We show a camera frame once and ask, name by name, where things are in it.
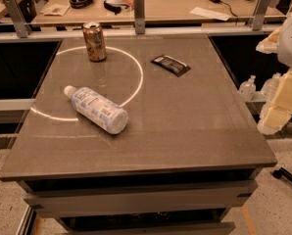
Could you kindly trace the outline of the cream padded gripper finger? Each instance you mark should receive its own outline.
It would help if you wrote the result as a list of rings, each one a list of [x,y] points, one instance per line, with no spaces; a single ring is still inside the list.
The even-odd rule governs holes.
[[[273,135],[292,118],[292,68],[273,82],[262,107],[257,129],[264,135]]]
[[[280,27],[274,30],[268,37],[266,37],[256,46],[256,50],[264,54],[277,53],[278,37],[280,31]]]

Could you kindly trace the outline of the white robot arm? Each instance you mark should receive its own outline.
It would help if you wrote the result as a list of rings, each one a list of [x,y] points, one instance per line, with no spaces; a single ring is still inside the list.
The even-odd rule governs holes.
[[[277,60],[289,70],[274,78],[268,88],[257,128],[264,135],[273,135],[292,117],[292,12],[283,25],[261,41],[256,50],[265,54],[276,53]]]

